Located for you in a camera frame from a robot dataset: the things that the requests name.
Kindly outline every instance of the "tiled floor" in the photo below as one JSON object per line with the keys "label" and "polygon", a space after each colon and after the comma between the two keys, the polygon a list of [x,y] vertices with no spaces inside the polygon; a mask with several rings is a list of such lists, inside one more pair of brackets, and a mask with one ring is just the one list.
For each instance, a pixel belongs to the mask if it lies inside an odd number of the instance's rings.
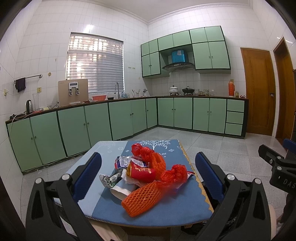
{"label": "tiled floor", "polygon": [[[285,193],[269,184],[271,166],[258,156],[258,148],[262,144],[271,147],[282,156],[286,156],[286,151],[274,137],[247,133],[245,139],[236,139],[156,127],[130,140],[158,139],[179,139],[196,171],[194,158],[196,153],[202,151],[211,163],[219,165],[226,174],[232,173],[239,180],[245,181],[252,181],[256,177],[260,178],[263,182],[268,202],[275,208],[277,216],[282,214],[285,206]],[[23,222],[25,222],[29,196],[34,180],[37,177],[42,177],[46,181],[57,180],[78,159],[79,157],[76,157],[24,176],[21,191],[21,215]],[[71,227],[66,226],[68,232],[73,232]],[[181,232],[180,228],[172,229],[171,240],[173,241],[189,241],[193,239],[194,236]],[[131,236],[129,240],[159,241],[162,239],[158,237]]]}

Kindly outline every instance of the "blue gripper pad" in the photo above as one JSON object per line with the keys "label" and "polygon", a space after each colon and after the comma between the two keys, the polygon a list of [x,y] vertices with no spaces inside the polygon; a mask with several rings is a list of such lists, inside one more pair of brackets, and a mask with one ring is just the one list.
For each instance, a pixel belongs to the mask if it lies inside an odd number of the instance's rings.
{"label": "blue gripper pad", "polygon": [[102,157],[99,153],[95,152],[85,165],[77,167],[76,170],[79,170],[79,168],[83,167],[84,170],[82,171],[81,175],[77,178],[73,186],[73,199],[76,202],[84,199],[87,191],[89,190],[92,182],[94,181],[97,173],[99,172],[101,165]]}
{"label": "blue gripper pad", "polygon": [[211,166],[213,164],[210,163],[210,161],[202,152],[199,152],[195,156],[195,165],[198,169],[198,172],[202,176],[212,198],[221,203],[224,199],[223,183],[212,169]]}
{"label": "blue gripper pad", "polygon": [[287,138],[283,141],[283,147],[296,154],[296,143]]}

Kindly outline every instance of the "orange thermos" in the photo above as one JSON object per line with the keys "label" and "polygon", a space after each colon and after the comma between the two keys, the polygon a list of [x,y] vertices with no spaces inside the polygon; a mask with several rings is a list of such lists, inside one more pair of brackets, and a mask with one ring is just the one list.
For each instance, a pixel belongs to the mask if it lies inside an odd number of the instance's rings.
{"label": "orange thermos", "polygon": [[235,91],[234,81],[233,79],[231,79],[228,83],[229,97],[234,97],[234,91]]}

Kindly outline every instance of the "towel rack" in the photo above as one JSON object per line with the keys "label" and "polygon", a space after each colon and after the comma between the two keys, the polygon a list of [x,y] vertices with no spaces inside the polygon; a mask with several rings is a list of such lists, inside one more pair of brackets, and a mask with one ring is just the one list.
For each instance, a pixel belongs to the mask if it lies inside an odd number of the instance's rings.
{"label": "towel rack", "polygon": [[42,78],[42,74],[34,75],[34,76],[30,76],[30,77],[26,77],[25,79],[33,78],[33,77],[39,77],[39,78]]}

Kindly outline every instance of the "table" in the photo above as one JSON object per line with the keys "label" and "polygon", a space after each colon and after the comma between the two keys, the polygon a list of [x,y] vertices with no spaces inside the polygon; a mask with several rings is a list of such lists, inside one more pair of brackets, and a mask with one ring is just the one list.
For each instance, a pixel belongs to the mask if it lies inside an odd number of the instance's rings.
{"label": "table", "polygon": [[[194,171],[185,150],[178,140],[155,141],[100,141],[82,156],[68,171],[72,174],[85,164],[94,152],[102,156],[100,174],[110,175],[117,156],[132,155],[131,146],[140,143],[160,153],[170,170],[174,164],[183,164]],[[197,175],[188,179],[177,194],[164,197],[149,211],[131,218],[121,206],[121,200],[105,188],[97,175],[85,198],[78,202],[83,213],[91,219],[127,227],[163,228],[183,226],[208,220],[213,208]]]}

